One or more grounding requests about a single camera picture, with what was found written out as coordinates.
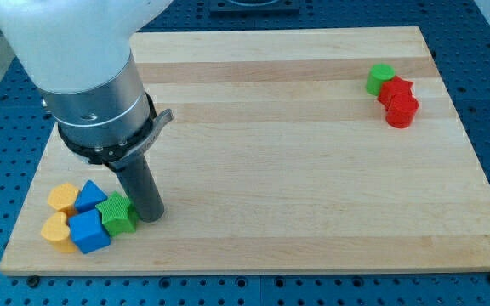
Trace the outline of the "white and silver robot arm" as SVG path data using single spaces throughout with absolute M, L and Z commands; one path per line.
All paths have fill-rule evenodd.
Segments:
M 93 164 L 121 159 L 156 115 L 131 36 L 172 0 L 0 0 L 0 29 L 58 122 Z

